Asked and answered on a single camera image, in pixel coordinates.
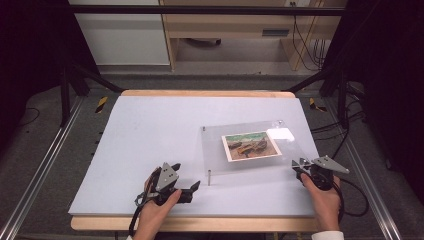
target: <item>floor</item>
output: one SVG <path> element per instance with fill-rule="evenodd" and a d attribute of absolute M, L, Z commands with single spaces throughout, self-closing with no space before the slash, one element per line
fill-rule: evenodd
<path fill-rule="evenodd" d="M 315 72 L 305 68 L 297 72 L 290 70 L 284 55 L 275 54 L 275 49 L 282 51 L 279 41 L 223 39 L 222 44 L 216 46 L 186 40 L 180 47 L 175 71 L 146 66 L 124 70 L 103 67 L 104 77 L 123 88 L 132 89 L 281 90 Z M 310 64 L 307 66 L 313 65 L 306 58 L 305 62 Z M 6 226 L 12 221 L 17 229 L 10 235 L 16 239 L 115 238 L 113 232 L 75 231 L 70 228 L 71 216 L 67 214 L 101 139 L 113 103 L 119 96 L 91 81 L 89 85 L 92 90 L 88 97 L 72 98 L 80 108 L 65 139 L 56 138 L 63 129 L 59 128 L 59 88 L 53 88 L 30 99 L 22 126 L 16 130 L 9 148 L 1 153 L 0 225 Z M 334 118 L 337 100 L 335 97 L 321 98 L 316 91 L 319 86 L 320 83 L 313 84 L 299 92 L 297 97 L 319 153 L 333 155 L 345 130 L 335 125 L 322 132 L 313 131 L 337 122 Z M 102 113 L 95 113 L 103 96 L 108 96 L 108 102 Z M 316 106 L 326 107 L 326 111 L 311 108 L 311 97 Z M 348 102 L 351 103 L 349 114 L 358 115 L 351 119 L 348 138 L 335 159 L 352 170 L 352 174 L 346 176 L 347 180 L 365 190 L 371 188 L 372 194 L 368 196 L 371 209 L 365 216 L 345 215 L 341 223 L 345 238 L 424 239 L 424 207 L 414 197 L 402 174 L 386 169 L 384 154 L 366 124 L 366 118 L 360 113 L 360 103 L 353 96 L 348 97 Z M 56 142 L 58 151 L 48 155 L 52 142 Z M 41 181 L 34 183 L 33 176 L 41 176 Z M 26 191 L 28 186 L 37 187 L 31 193 Z M 358 191 L 348 185 L 342 188 L 347 210 L 353 213 L 362 211 L 365 203 Z M 125 232 L 117 234 L 119 239 L 125 239 Z M 268 239 L 273 237 L 273 234 L 267 235 Z M 303 233 L 302 237 L 310 239 L 310 234 Z M 283 239 L 299 238 L 296 233 L 290 233 Z"/>

